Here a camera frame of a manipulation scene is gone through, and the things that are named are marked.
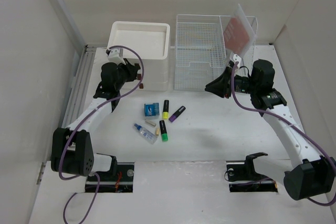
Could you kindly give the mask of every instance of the purple marker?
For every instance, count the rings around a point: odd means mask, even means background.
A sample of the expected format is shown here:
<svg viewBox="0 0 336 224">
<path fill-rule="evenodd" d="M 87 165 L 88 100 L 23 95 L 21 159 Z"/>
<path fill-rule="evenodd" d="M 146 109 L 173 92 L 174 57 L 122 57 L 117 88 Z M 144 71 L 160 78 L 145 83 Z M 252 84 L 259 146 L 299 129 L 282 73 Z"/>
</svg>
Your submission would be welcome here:
<svg viewBox="0 0 336 224">
<path fill-rule="evenodd" d="M 181 106 L 176 112 L 169 118 L 169 121 L 172 123 L 175 121 L 176 118 L 178 118 L 182 112 L 185 111 L 185 106 Z"/>
</svg>

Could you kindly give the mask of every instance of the white table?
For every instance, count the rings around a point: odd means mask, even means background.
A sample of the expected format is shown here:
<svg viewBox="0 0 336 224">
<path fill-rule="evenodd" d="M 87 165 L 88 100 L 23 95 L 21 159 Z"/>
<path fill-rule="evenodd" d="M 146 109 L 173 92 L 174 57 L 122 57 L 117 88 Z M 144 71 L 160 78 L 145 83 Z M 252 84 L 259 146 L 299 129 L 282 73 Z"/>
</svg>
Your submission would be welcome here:
<svg viewBox="0 0 336 224">
<path fill-rule="evenodd" d="M 85 108 L 105 63 L 101 52 L 96 53 Z M 275 88 L 299 122 L 273 46 L 257 46 L 255 58 L 274 64 Z M 293 201 L 282 186 L 278 194 L 230 193 L 223 178 L 224 160 L 244 159 L 254 152 L 266 152 L 278 159 L 287 159 L 288 155 L 259 114 L 240 109 L 233 99 L 174 91 L 174 68 L 171 70 L 167 92 L 134 92 L 120 101 L 92 135 L 95 152 L 115 155 L 119 162 L 135 161 L 134 192 L 99 194 L 85 223 L 334 223 L 330 208 L 307 200 Z M 186 111 L 174 123 L 166 124 L 168 142 L 163 143 L 159 137 L 150 145 L 133 124 L 144 125 L 144 103 L 159 102 L 162 109 L 165 99 L 170 101 L 170 113 L 181 105 Z M 238 99 L 251 106 L 248 95 L 239 95 Z M 154 131 L 149 125 L 145 127 Z M 30 223 L 62 223 L 65 202 L 73 192 L 83 192 L 84 184 L 85 178 L 60 180 L 48 164 Z M 91 197 L 77 195 L 69 204 L 68 219 L 78 223 Z M 317 199 L 326 202 L 324 195 Z"/>
</svg>

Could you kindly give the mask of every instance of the green cap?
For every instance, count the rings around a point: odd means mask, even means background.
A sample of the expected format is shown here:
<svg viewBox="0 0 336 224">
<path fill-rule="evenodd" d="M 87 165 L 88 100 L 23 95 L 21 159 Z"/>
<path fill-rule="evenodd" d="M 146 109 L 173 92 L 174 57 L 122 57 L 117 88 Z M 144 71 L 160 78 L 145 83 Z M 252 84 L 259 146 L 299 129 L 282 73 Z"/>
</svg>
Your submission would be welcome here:
<svg viewBox="0 0 336 224">
<path fill-rule="evenodd" d="M 167 133 L 162 134 L 161 138 L 162 138 L 163 142 L 167 142 L 168 141 L 168 135 L 167 135 Z"/>
</svg>

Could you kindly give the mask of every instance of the blue box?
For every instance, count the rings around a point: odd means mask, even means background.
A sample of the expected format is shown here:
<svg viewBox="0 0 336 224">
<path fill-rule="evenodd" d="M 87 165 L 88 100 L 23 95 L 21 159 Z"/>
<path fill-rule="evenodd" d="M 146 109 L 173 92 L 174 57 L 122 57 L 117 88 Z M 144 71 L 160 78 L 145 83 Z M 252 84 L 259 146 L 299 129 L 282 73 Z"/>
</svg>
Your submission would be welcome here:
<svg viewBox="0 0 336 224">
<path fill-rule="evenodd" d="M 160 115 L 159 103 L 145 103 L 145 116 Z"/>
</svg>

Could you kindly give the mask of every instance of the plastic bottle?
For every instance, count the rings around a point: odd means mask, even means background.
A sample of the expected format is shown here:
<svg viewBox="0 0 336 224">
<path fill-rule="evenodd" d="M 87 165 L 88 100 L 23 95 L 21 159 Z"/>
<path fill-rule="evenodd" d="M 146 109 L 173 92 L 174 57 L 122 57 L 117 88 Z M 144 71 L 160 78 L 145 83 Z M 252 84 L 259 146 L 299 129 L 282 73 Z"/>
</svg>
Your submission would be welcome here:
<svg viewBox="0 0 336 224">
<path fill-rule="evenodd" d="M 140 132 L 140 134 L 142 136 L 144 136 L 146 138 L 146 140 L 150 143 L 150 144 L 154 144 L 155 141 L 158 139 L 157 136 L 155 136 L 152 132 L 150 132 L 149 130 L 147 130 L 146 128 L 138 125 L 138 124 L 134 124 L 134 126 L 136 127 L 136 129 Z"/>
</svg>

